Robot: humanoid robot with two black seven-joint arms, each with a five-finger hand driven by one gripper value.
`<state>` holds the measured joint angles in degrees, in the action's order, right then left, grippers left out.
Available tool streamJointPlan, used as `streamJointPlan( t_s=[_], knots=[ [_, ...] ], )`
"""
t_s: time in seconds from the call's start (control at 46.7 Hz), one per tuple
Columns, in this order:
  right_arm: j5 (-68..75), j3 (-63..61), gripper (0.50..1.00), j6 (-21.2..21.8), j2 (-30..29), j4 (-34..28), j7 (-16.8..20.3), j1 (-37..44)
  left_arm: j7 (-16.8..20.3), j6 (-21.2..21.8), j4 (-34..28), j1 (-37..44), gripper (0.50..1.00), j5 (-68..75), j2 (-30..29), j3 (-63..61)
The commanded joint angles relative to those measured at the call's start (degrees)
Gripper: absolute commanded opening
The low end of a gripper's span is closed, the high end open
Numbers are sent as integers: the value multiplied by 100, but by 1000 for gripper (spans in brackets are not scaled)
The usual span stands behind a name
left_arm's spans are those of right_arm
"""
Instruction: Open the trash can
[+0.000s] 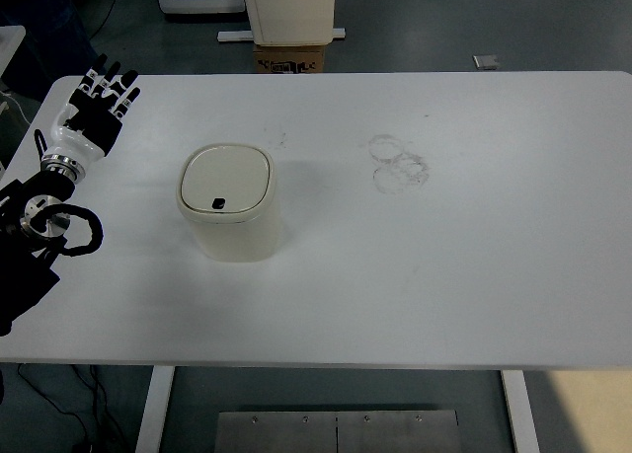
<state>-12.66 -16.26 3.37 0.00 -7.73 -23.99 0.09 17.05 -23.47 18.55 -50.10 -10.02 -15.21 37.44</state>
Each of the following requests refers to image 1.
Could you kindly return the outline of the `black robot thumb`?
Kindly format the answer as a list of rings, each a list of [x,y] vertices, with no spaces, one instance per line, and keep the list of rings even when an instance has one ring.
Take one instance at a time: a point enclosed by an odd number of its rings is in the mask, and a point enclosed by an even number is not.
[[[66,103],[54,118],[50,129],[55,130],[60,127],[66,127],[67,121],[75,115],[75,107],[70,103]]]

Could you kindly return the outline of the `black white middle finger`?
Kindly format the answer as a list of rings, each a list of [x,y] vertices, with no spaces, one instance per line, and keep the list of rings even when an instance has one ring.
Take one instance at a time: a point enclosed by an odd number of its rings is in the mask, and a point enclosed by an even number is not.
[[[135,70],[127,71],[110,85],[110,94],[116,97],[123,96],[124,93],[129,89],[129,87],[134,83],[137,76],[138,73]]]

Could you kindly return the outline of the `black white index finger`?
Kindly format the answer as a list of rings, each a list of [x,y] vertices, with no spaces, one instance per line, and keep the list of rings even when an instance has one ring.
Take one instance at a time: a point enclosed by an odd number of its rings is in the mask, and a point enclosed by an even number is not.
[[[117,104],[113,110],[112,114],[118,119],[122,120],[124,116],[127,114],[129,109],[132,106],[132,103],[138,98],[141,91],[139,88],[133,88],[127,96],[125,96],[122,101]]]

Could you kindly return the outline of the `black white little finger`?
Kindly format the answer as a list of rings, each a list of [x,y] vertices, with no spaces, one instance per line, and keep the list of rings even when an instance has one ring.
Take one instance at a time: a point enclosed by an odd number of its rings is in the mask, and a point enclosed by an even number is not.
[[[93,62],[89,70],[86,72],[79,84],[79,90],[82,92],[90,92],[95,86],[96,79],[100,76],[100,72],[103,70],[108,57],[105,54],[100,54],[98,58]]]

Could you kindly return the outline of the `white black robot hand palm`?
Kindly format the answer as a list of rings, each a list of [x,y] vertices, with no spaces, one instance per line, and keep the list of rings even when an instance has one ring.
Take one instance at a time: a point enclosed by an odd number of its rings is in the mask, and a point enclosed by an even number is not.
[[[122,122],[101,99],[80,90],[75,90],[67,103],[75,107],[75,115],[66,127],[50,130],[49,146],[41,160],[96,162],[104,158],[112,150]]]

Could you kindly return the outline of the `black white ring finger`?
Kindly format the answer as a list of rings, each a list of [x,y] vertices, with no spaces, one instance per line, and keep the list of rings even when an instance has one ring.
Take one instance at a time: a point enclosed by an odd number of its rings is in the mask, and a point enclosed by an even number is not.
[[[96,91],[105,92],[107,89],[109,89],[113,80],[117,77],[119,69],[120,63],[118,61],[115,61],[96,86]]]

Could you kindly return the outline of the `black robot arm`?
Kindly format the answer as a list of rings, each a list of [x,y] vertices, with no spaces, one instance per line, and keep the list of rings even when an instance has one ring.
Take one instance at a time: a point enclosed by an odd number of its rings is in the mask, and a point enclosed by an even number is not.
[[[35,307],[59,281],[60,256],[96,252],[104,230],[90,209],[70,203],[90,166],[106,157],[122,120],[139,96],[138,73],[121,73],[100,55],[62,108],[45,137],[34,132],[39,171],[1,190],[1,333]]]

